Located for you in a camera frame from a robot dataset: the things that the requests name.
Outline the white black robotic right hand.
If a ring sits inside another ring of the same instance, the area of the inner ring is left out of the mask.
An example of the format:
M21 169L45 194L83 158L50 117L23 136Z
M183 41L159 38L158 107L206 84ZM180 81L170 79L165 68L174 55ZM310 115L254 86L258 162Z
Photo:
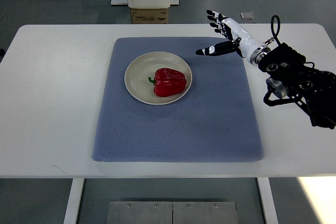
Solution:
M197 55L221 56L236 52L250 64L258 65L261 59L271 52L266 43L254 40L252 35L232 18L213 10L206 12L211 21L210 26L216 33L223 35L226 41L199 49L196 51Z

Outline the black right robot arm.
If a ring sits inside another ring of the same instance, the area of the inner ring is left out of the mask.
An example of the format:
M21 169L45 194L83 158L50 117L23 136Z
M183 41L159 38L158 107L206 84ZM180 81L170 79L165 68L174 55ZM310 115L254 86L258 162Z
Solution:
M259 62L266 80L264 103L277 106L295 103L312 126L335 128L335 74L321 71L305 56L282 43Z

